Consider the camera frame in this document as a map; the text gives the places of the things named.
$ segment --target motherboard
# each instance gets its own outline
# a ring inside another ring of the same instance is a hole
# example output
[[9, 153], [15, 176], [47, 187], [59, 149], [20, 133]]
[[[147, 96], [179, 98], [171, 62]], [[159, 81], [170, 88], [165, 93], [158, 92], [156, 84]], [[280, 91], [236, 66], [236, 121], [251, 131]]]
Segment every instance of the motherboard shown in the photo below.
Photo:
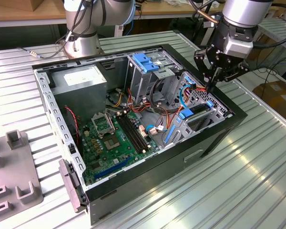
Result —
[[109, 176], [159, 150], [135, 113], [100, 113], [80, 126], [86, 185]]

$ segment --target slotted aluminum table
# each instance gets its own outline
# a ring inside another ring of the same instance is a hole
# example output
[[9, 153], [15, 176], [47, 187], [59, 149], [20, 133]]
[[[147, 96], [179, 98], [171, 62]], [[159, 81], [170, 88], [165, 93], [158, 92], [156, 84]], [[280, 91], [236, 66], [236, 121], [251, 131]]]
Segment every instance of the slotted aluminum table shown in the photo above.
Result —
[[[193, 62], [197, 49], [173, 31], [102, 39], [105, 52], [171, 44]], [[32, 48], [51, 55], [57, 45]], [[53, 61], [64, 60], [61, 52]], [[58, 171], [61, 155], [31, 70], [39, 60], [21, 50], [0, 51], [0, 136], [25, 130], [44, 201], [0, 222], [8, 228], [90, 228], [74, 213]], [[286, 121], [238, 82], [220, 89], [248, 117], [208, 156], [155, 187], [94, 228], [286, 228]]]
[[258, 30], [276, 42], [286, 38], [286, 21], [281, 18], [265, 18]]

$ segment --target gray robotic arm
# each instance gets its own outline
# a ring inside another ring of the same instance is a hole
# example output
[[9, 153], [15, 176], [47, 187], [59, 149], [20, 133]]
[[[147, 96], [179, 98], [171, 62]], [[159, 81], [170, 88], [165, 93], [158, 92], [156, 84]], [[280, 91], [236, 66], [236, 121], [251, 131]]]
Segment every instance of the gray robotic arm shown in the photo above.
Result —
[[134, 0], [92, 1], [65, 0], [64, 7], [69, 31], [65, 51], [69, 57], [100, 54], [102, 50], [96, 32], [97, 27], [128, 24], [134, 17]]

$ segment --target ram slot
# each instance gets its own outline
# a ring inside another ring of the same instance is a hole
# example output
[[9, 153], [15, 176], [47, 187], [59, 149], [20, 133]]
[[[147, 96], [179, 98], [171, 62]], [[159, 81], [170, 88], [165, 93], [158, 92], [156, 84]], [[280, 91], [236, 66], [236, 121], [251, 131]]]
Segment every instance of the ram slot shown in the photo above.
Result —
[[118, 117], [117, 121], [121, 126], [122, 130], [125, 132], [128, 139], [130, 140], [130, 142], [132, 143], [137, 153], [140, 154], [143, 152], [143, 150], [148, 149], [147, 144], [144, 142], [137, 130], [133, 127], [133, 124], [127, 116]]

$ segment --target yellow wire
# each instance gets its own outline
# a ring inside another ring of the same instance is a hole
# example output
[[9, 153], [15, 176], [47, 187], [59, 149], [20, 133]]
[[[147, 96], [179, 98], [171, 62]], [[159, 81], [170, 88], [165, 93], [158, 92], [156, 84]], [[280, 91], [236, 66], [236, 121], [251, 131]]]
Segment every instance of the yellow wire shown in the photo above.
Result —
[[118, 107], [120, 105], [120, 103], [122, 101], [122, 95], [123, 95], [123, 93], [120, 93], [119, 101], [115, 105], [113, 105], [113, 107]]

